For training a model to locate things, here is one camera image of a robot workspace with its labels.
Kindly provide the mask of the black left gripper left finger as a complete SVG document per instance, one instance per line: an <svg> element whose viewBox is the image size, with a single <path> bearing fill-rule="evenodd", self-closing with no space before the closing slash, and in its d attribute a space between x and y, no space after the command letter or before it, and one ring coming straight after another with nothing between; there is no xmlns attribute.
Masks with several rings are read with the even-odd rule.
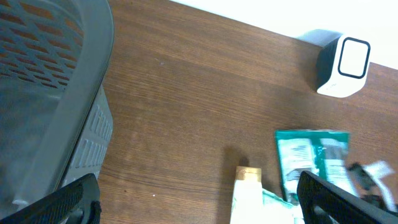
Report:
<svg viewBox="0 0 398 224"><path fill-rule="evenodd" d="M3 218L1 223L99 224L101 212L98 181L90 173Z"/></svg>

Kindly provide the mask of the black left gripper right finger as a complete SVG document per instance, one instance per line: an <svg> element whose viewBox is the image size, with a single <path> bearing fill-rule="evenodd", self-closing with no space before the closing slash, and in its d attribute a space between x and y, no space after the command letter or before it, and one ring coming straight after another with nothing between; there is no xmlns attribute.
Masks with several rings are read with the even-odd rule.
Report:
<svg viewBox="0 0 398 224"><path fill-rule="evenodd" d="M305 223L397 224L397 215L377 208L309 171L301 172L297 195Z"/></svg>

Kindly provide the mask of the light green small pouch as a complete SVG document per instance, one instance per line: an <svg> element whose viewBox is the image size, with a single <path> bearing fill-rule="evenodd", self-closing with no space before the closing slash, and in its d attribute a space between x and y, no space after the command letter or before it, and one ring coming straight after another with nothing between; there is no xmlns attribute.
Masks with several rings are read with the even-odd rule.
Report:
<svg viewBox="0 0 398 224"><path fill-rule="evenodd" d="M266 218L270 223L277 224L304 224L303 214L299 205L284 201L276 194L263 189L262 205Z"/></svg>

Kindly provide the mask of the green white package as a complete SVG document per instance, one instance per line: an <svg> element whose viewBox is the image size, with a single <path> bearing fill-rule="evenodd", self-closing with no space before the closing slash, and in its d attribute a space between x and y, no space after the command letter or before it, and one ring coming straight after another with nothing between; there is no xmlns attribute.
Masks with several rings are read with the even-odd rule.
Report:
<svg viewBox="0 0 398 224"><path fill-rule="evenodd" d="M297 186L300 174L309 171L357 196L345 166L350 133L334 130L277 130L275 143L279 157L284 199L299 204Z"/></svg>

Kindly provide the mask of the white tube beige cap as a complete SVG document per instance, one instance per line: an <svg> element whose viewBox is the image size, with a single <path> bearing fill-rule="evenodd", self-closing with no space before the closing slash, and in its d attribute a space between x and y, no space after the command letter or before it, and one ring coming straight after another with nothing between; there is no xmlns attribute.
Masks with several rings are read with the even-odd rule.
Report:
<svg viewBox="0 0 398 224"><path fill-rule="evenodd" d="M258 224L262 210L262 170L237 166L230 224Z"/></svg>

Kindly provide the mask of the white barcode scanner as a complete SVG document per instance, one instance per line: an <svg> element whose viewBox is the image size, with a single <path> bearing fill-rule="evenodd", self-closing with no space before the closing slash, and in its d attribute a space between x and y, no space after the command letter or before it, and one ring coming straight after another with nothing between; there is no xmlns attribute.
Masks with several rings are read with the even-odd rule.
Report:
<svg viewBox="0 0 398 224"><path fill-rule="evenodd" d="M346 98L366 83L371 56L369 42L341 35L324 46L318 54L317 93Z"/></svg>

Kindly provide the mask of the grey plastic mesh basket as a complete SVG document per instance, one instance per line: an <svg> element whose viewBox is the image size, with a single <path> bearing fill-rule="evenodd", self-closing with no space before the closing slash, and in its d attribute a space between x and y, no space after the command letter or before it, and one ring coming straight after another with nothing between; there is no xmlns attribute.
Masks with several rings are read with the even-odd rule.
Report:
<svg viewBox="0 0 398 224"><path fill-rule="evenodd" d="M86 174L113 132L107 0L1 0L1 217Z"/></svg>

